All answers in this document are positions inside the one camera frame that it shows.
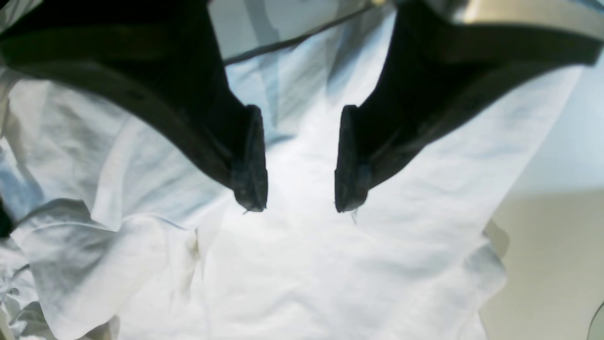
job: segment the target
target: white cloth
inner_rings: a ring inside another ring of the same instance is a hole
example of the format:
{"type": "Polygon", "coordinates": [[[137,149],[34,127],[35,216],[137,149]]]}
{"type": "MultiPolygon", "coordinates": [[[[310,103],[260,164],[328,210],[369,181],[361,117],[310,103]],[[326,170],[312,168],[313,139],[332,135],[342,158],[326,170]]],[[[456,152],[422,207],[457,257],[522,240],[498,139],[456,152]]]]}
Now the white cloth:
{"type": "MultiPolygon", "coordinates": [[[[0,192],[21,220],[0,292],[35,286],[52,330],[18,339],[484,340],[504,283],[482,229],[535,153],[581,68],[519,88],[337,214],[341,109],[380,75],[391,6],[227,68],[265,119],[268,209],[232,193],[106,100],[20,80],[0,192]],[[9,280],[28,264],[24,282],[9,280]]],[[[19,306],[3,308],[14,318],[19,306]]]]}

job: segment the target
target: white fabric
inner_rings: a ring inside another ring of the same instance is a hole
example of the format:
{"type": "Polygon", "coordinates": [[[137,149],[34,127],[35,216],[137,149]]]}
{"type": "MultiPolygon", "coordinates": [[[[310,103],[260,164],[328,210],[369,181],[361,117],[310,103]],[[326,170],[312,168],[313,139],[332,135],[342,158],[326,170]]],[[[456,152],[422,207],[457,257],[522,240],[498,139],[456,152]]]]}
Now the white fabric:
{"type": "Polygon", "coordinates": [[[481,231],[581,68],[513,91],[357,212],[337,214],[341,108],[373,90],[393,22],[386,6],[228,67],[233,91],[265,118],[262,214],[244,214],[232,193],[107,101],[18,82],[0,159],[0,192],[21,220],[0,292],[29,287],[23,301],[2,301],[16,337],[94,338],[106,324],[102,336],[119,340],[486,339],[477,313],[504,272],[481,231]],[[27,264],[25,279],[10,279],[27,264]],[[39,313],[14,318],[36,301],[53,335],[15,326],[40,322],[39,313]]]}

